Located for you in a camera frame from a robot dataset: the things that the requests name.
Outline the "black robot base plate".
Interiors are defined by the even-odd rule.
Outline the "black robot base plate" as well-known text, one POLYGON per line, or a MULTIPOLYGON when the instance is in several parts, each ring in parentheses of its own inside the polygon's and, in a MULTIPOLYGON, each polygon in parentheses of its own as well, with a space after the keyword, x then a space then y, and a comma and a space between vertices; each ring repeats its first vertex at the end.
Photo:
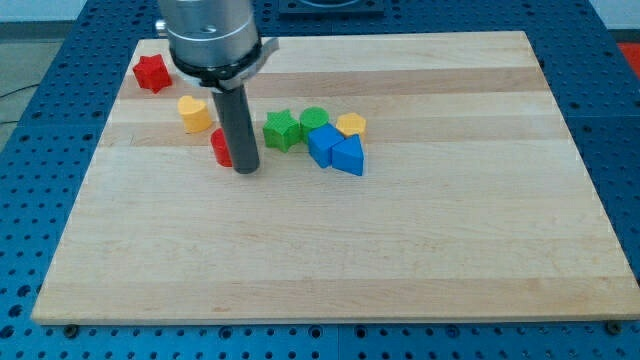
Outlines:
POLYGON ((384 0, 279 0, 281 17, 382 15, 384 0))

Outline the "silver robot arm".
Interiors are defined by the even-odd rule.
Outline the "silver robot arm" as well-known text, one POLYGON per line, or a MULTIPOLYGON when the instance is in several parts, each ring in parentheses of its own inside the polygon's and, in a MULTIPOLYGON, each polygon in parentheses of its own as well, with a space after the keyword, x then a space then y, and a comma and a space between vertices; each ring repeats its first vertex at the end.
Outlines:
POLYGON ((263 40, 250 0, 159 0, 156 31, 169 42, 179 74, 211 91, 233 169, 252 174, 260 167, 245 84, 279 49, 263 40))

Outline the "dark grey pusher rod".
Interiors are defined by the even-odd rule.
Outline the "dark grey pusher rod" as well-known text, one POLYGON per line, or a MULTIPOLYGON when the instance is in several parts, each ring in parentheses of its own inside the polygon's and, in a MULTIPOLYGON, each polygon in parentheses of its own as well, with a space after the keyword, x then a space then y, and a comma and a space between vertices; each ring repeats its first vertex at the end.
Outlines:
POLYGON ((232 167, 239 174, 254 173, 260 167, 260 158, 245 88, 213 93, 213 100, 232 167))

